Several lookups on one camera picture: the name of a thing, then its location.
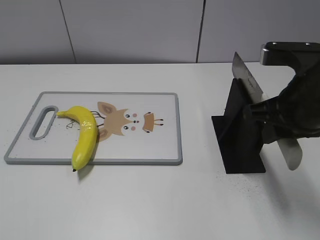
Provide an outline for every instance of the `banana stem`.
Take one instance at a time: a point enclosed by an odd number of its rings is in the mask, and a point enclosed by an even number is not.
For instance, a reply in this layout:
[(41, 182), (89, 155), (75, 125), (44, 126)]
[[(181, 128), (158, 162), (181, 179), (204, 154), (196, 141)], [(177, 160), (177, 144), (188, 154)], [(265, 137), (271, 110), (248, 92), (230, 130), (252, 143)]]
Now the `banana stem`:
[(58, 111), (58, 112), (56, 113), (56, 115), (57, 115), (59, 118), (63, 118), (63, 117), (66, 116), (66, 112), (67, 112), (67, 111)]

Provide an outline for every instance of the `fox ear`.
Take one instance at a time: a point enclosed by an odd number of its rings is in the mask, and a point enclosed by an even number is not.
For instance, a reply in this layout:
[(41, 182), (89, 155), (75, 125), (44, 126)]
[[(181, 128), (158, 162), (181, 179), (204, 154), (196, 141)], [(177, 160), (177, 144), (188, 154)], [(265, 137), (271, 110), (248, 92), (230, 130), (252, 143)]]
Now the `fox ear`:
[(98, 102), (98, 109), (102, 114), (104, 114), (106, 116), (108, 114), (111, 114), (111, 113), (114, 113), (117, 111), (115, 106), (113, 106), (110, 103), (106, 103), (106, 102), (102, 102), (102, 101)]
[(106, 140), (111, 135), (112, 135), (112, 133), (110, 131), (108, 131), (107, 129), (105, 129), (104, 127), (99, 128), (99, 142)]

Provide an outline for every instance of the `chef's knife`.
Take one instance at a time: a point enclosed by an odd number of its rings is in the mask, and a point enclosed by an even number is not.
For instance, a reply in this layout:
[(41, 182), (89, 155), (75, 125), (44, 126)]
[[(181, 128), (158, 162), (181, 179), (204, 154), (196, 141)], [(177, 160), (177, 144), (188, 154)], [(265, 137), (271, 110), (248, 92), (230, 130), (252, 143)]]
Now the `chef's knife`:
[[(240, 79), (247, 90), (252, 102), (254, 104), (260, 103), (268, 99), (264, 94), (259, 84), (252, 76), (244, 61), (234, 53), (232, 61), (232, 73), (234, 78)], [(299, 167), (302, 159), (302, 149), (296, 139), (283, 138), (277, 141), (285, 162), (290, 170), (295, 170)]]

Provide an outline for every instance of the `cutting board handle hole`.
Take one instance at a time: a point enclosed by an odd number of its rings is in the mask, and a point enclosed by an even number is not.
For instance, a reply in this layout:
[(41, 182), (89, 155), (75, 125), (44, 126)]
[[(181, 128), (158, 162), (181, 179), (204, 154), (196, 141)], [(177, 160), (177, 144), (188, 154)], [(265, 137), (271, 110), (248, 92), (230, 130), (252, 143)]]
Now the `cutting board handle hole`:
[(44, 109), (42, 109), (31, 129), (29, 134), (30, 139), (43, 139), (48, 134), (50, 127), (55, 120), (57, 112), (58, 108), (56, 106), (46, 106)]

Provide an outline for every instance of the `gray wall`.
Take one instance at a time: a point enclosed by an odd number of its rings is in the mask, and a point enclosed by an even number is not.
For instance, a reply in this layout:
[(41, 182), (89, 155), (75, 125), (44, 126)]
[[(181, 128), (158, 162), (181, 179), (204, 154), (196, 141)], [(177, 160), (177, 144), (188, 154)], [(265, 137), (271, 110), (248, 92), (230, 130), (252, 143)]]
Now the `gray wall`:
[(71, 64), (58, 0), (0, 0), (0, 64)]
[(320, 42), (320, 0), (205, 2), (198, 48), (203, 0), (0, 0), (0, 64), (258, 61), (269, 41)]
[(259, 61), (266, 42), (320, 42), (320, 0), (206, 0), (199, 63)]
[(77, 63), (194, 63), (201, 0), (61, 0)]

